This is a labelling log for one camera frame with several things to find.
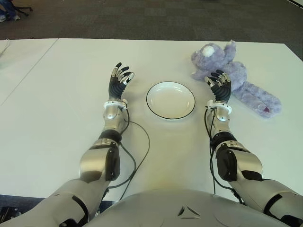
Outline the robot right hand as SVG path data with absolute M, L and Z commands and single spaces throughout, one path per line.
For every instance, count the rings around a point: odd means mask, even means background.
M 222 70 L 211 72 L 205 76 L 205 82 L 215 96 L 216 102 L 228 103 L 232 93 L 232 83 L 228 74 Z

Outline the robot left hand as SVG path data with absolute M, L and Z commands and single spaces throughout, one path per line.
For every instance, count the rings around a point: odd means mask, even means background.
M 112 70 L 110 81 L 108 85 L 109 99 L 121 99 L 121 96 L 134 78 L 134 73 L 129 71 L 129 67 L 122 67 L 122 63 L 119 62 Z

